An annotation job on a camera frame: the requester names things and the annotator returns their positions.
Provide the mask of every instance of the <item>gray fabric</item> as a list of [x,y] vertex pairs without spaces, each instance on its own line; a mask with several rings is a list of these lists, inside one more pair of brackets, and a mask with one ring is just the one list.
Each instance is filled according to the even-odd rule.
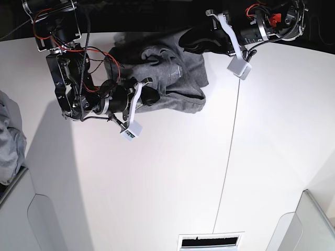
[[[147,112],[164,108],[196,113],[205,105],[205,94],[201,87],[208,85],[202,55],[184,52],[178,46],[185,32],[153,39],[141,43],[114,47],[110,53],[121,64],[121,78],[135,77],[141,81],[152,77],[149,87],[156,89],[160,100],[154,105],[142,106],[136,112]],[[111,77],[109,63],[106,70]],[[113,67],[114,79],[117,70]]]
[[25,160],[26,138],[10,127],[10,114],[0,100],[0,183],[9,185]]

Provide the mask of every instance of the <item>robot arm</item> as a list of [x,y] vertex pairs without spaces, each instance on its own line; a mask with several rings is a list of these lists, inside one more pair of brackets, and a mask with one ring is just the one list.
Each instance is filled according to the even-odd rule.
[[[121,134],[127,139],[137,138],[142,127],[134,121],[136,108],[150,106],[160,99],[156,90],[146,86],[152,79],[139,82],[134,78],[120,79],[118,75],[95,86],[88,72],[90,59],[85,49],[74,42],[81,37],[76,18],[77,3],[72,0],[23,0],[23,6],[32,20],[38,50],[50,52],[47,64],[63,116],[77,121],[112,120],[121,127]],[[89,50],[102,53],[119,69],[117,61],[108,53],[92,47]],[[126,122],[116,118],[114,113],[117,112],[122,112]],[[87,117],[90,113],[108,115],[108,118]]]
[[[246,79],[256,47],[279,40],[292,41],[301,36],[305,28],[304,17],[308,9],[304,0],[278,0],[276,5],[262,2],[258,1],[245,13],[237,15],[207,10],[208,22],[189,30],[180,38],[179,45],[191,53],[211,51],[233,57],[228,70]],[[254,43],[259,44],[250,50],[245,48]]]

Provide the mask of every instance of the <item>white tabletop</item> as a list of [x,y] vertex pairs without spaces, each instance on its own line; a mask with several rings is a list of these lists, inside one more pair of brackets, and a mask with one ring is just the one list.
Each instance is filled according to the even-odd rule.
[[[92,34],[90,45],[108,51],[115,37]],[[245,232],[240,250],[266,249],[332,156],[335,56],[280,44],[258,51],[241,82],[215,225],[238,93],[229,57],[204,55],[201,112],[138,114],[143,131],[129,143],[113,123],[62,118],[34,39],[0,43],[0,89],[20,106],[35,191],[53,201],[69,250],[175,251],[179,234],[212,232]]]

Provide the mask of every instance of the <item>air vent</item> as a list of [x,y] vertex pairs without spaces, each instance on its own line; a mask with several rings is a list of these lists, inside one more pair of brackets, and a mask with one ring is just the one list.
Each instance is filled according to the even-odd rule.
[[235,251],[242,234],[180,235],[177,251]]

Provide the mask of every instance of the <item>gray fabric pile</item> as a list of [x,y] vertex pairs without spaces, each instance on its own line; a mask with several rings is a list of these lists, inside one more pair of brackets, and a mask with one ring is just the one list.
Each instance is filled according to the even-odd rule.
[[25,160],[26,137],[13,123],[0,92],[0,183],[7,186]]
[[[121,64],[121,78],[135,77],[138,81],[147,77],[153,79],[148,86],[156,89],[161,98],[150,107],[140,107],[137,112],[169,108],[196,113],[205,105],[205,94],[201,90],[208,85],[204,58],[184,52],[178,46],[179,38],[184,33],[133,42],[114,47],[109,52]],[[112,66],[113,76],[106,61],[105,67],[109,78],[115,80],[116,67]]]

